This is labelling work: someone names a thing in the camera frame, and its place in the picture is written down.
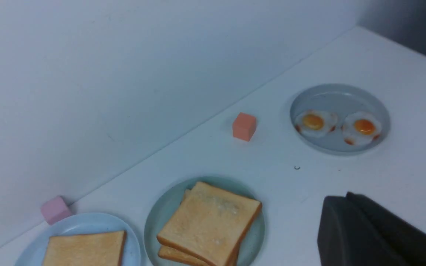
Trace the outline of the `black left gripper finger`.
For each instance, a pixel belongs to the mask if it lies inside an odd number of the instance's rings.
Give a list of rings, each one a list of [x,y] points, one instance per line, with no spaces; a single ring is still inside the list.
[[[323,266],[426,266],[426,233],[365,195],[326,196],[319,224]]]

